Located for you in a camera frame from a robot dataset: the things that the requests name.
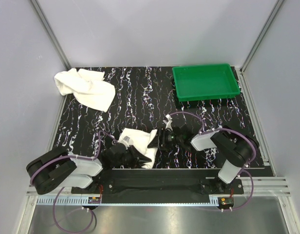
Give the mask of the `green plastic tray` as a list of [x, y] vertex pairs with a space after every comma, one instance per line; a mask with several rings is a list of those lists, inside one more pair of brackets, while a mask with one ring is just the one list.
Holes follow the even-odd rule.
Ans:
[[229, 64], [173, 67], [178, 100], [200, 101], [234, 98], [240, 88]]

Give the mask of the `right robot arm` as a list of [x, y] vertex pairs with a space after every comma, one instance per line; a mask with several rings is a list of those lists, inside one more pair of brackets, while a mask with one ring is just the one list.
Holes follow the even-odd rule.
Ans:
[[225, 125], [223, 128], [194, 134], [186, 125], [173, 127], [167, 124], [157, 130], [147, 147], [168, 150], [172, 145], [179, 145], [189, 152], [218, 149], [225, 157], [225, 162], [217, 178], [224, 185], [230, 184], [254, 160], [260, 146], [255, 136], [241, 128]]

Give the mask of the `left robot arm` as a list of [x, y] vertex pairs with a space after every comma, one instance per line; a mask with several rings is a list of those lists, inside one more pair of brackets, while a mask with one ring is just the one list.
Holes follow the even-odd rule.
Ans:
[[155, 155], [155, 149], [140, 150], [126, 143], [114, 144], [96, 159], [68, 154], [63, 147], [57, 147], [31, 161], [26, 166], [26, 171], [36, 192], [45, 195], [57, 187], [85, 189], [104, 169], [120, 166], [151, 169]]

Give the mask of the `white towel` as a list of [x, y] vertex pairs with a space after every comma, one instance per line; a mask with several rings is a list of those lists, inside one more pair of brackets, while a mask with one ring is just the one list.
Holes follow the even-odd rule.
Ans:
[[124, 128], [123, 132], [120, 134], [119, 141], [122, 141], [125, 137], [130, 138], [130, 143], [133, 143], [133, 146], [144, 156], [148, 157], [151, 162], [145, 163], [142, 168], [152, 169], [154, 166], [154, 161], [157, 153], [157, 148], [148, 148], [150, 142], [156, 136], [157, 130], [154, 129], [150, 133], [137, 130]]
[[61, 95], [73, 94], [80, 104], [105, 113], [115, 97], [115, 86], [106, 82], [104, 75], [104, 72], [72, 68], [57, 73], [54, 80]]

